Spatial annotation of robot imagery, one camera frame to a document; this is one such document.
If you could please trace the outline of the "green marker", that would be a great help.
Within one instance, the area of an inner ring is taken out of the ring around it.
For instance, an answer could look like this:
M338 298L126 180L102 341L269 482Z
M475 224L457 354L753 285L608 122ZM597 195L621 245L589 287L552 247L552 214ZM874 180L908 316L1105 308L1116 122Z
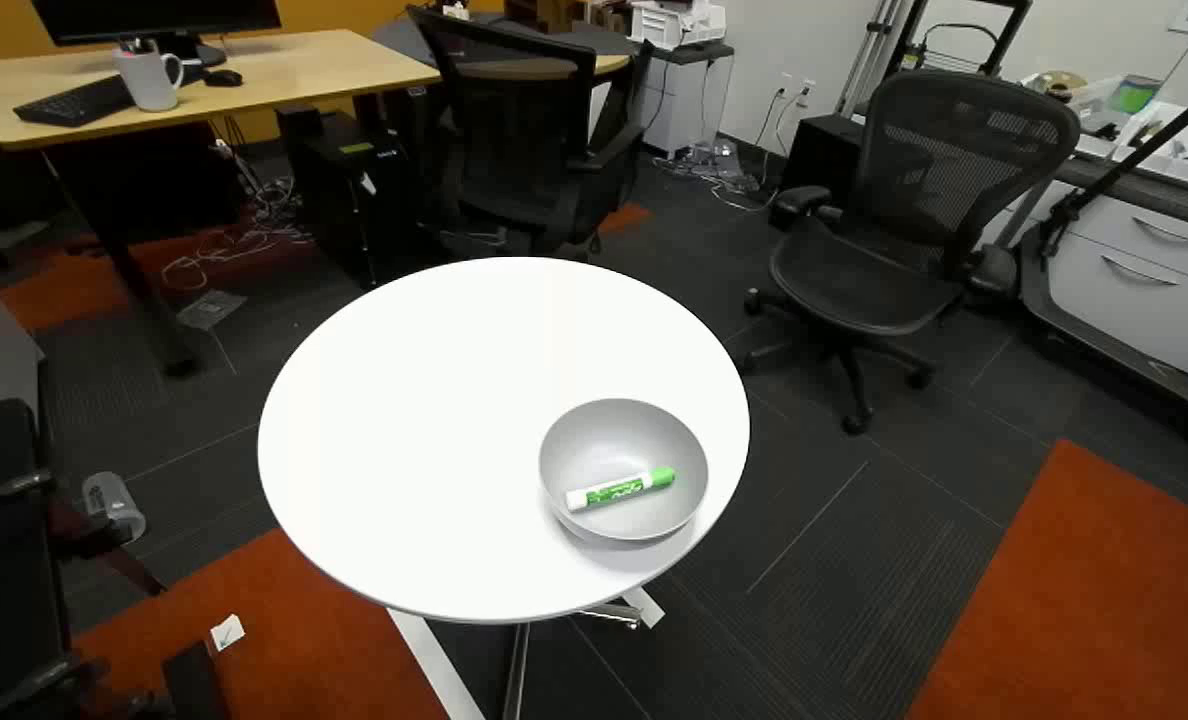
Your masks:
M645 491L673 487L676 474L678 471L673 463L659 463L659 467L645 467L645 471L633 471L633 474L621 474L621 481L601 481L601 482L562 491L562 509L569 510L608 509L608 502L621 502L621 498L633 498L633 497L645 497Z

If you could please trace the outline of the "grey bowl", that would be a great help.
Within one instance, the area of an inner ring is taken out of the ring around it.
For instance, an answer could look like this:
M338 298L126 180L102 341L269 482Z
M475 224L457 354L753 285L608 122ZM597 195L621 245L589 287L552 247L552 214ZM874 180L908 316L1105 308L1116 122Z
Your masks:
M673 487L608 509L569 510L562 491L673 463ZM538 439L538 487L548 510L577 537L652 545L678 531L706 497L706 451L694 432L647 401L589 401L569 408Z

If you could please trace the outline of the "round white table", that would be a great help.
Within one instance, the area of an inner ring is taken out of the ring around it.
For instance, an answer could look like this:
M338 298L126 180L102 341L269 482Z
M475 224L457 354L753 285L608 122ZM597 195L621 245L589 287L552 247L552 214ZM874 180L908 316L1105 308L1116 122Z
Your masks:
M608 545L543 502L538 439L577 404L647 401L706 451L706 497L673 537ZM579 260L453 260L373 287L277 372L257 471L291 546L347 593L426 622L506 629L536 653L506 707L597 720L589 606L683 562L734 498L753 412L732 354L668 293Z

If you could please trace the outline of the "black office chair at desk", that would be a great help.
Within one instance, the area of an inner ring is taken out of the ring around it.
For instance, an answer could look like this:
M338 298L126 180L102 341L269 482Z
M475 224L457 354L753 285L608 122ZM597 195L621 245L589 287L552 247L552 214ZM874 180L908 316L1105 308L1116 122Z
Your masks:
M413 7L443 87L441 203L502 247L593 257L645 137L647 50L605 68L589 44Z

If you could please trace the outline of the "black mesh office chair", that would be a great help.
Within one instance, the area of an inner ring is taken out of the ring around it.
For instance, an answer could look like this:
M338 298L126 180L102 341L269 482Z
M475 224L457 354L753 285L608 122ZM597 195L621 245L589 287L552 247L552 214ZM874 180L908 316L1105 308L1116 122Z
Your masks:
M883 351L923 388L933 365L904 351L946 316L970 275L979 233L1073 157L1081 119L1067 103L976 73L896 73L863 112L847 195L820 182L776 198L782 239L768 257L770 287L744 313L782 308L839 360L852 404L847 432L873 424L854 351Z

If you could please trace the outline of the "black computer tower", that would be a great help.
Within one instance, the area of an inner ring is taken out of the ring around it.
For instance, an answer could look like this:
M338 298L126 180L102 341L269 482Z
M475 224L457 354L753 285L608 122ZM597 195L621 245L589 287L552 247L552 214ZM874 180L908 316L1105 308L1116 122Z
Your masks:
M277 122L314 245L359 287L413 269L417 203L394 137L318 108L280 108Z

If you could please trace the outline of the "small white floor box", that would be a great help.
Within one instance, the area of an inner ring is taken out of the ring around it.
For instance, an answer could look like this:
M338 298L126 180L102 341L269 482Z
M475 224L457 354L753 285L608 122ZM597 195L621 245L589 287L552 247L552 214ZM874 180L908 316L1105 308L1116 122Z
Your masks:
M208 629L212 653L228 653L243 638L243 621L231 612Z

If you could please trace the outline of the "white mug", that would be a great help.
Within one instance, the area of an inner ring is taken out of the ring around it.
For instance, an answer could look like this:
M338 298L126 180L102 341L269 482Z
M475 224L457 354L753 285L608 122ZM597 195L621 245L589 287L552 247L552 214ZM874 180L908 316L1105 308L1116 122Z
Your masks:
M182 65L181 65L177 50L120 48L117 50L117 73L120 73L120 80L123 80L137 108L169 112L169 108L181 103Z

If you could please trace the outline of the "black computer monitor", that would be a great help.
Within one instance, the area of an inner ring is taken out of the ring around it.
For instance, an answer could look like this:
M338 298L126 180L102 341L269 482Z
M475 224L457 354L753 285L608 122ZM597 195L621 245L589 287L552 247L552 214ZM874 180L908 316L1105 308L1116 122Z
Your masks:
M32 0L50 44L133 44L151 39L200 68L228 59L208 31L277 29L277 0Z

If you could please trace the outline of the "white drawer cabinet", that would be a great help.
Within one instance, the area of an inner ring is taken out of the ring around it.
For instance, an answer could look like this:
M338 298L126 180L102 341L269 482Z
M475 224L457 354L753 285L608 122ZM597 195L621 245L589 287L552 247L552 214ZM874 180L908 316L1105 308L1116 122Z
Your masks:
M1188 374L1188 221L1138 203L1086 209L1047 260L1059 313Z

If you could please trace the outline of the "black keyboard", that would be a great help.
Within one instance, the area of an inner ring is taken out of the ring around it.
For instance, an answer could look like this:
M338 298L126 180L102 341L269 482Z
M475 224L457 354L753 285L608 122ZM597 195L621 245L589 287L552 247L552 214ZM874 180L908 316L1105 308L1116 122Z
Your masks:
M126 103L133 103L133 97L123 87L123 80L102 76L102 80L93 80L93 83L55 92L55 97L16 103L16 116L32 119L32 122L80 129L80 122L102 119L110 112L123 112Z

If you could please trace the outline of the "black chair at left edge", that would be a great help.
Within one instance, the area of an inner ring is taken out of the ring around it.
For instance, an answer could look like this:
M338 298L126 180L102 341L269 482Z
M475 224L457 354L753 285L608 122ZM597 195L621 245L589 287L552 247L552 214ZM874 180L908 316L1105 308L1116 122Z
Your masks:
M0 720L80 720L98 662L73 653L61 561L102 561L149 595L162 579L120 510L75 510L44 460L39 348L0 303Z

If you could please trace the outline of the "wooden desk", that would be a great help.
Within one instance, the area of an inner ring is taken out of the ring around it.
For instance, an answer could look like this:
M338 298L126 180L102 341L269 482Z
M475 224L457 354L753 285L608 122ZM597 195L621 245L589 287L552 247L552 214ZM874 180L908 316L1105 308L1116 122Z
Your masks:
M16 108L73 92L117 73L107 50L50 50L0 59L0 149L39 151L80 221L107 250L120 287L133 297L143 341L162 374L188 374L195 351L182 341L173 308L133 260L133 233L110 221L102 182L75 170L75 157L117 137L160 132L177 122L208 122L219 116L314 103L347 97L359 112L374 112L380 92L434 83L441 73L394 48L384 48L353 29L314 31L257 31L228 44L228 68L243 76L241 87L181 83L177 103L160 112L120 108L80 129L32 122Z

